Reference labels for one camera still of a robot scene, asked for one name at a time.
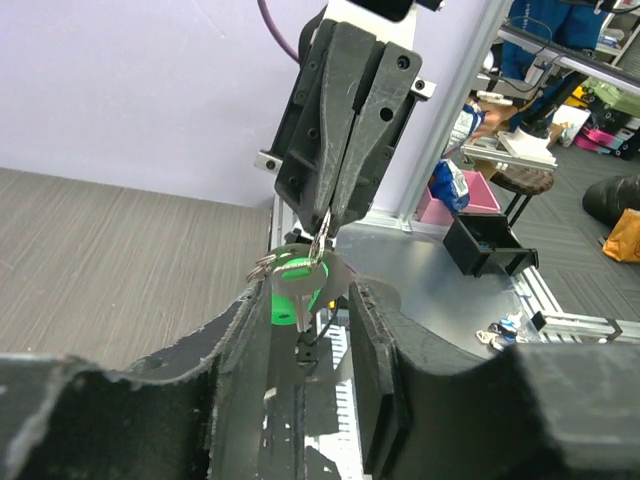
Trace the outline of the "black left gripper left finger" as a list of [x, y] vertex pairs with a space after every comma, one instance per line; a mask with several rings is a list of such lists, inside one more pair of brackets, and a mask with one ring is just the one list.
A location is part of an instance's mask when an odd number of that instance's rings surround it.
[[1, 357], [5, 479], [254, 479], [271, 292], [123, 371], [79, 357]]

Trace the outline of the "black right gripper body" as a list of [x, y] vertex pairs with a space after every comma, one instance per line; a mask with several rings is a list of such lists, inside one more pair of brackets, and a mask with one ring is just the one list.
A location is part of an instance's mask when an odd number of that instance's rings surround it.
[[[321, 46], [315, 46], [319, 25], [323, 20], [310, 20], [300, 35], [299, 73], [286, 109], [268, 153], [280, 160], [275, 191], [296, 213], [302, 227], [312, 228], [312, 181], [318, 173], [320, 144], [318, 105], [319, 78], [323, 69]], [[413, 87], [421, 100], [422, 90]]]

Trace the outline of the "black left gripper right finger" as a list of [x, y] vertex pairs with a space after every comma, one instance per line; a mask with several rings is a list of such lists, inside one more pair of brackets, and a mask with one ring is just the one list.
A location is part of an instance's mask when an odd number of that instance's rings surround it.
[[366, 281], [349, 288], [364, 471], [375, 479], [635, 479], [639, 349], [516, 344], [484, 359]]

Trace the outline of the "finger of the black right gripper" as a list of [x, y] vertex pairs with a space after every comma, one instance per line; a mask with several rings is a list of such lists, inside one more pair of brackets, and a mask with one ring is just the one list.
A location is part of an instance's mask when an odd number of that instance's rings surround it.
[[421, 100], [413, 87], [421, 57], [394, 43], [382, 51], [370, 90], [356, 116], [331, 201], [331, 233], [371, 208], [400, 136]]
[[370, 90], [385, 46], [347, 22], [323, 20], [315, 46], [323, 48], [319, 78], [318, 173], [312, 181], [312, 228], [331, 212], [331, 201], [356, 116]]

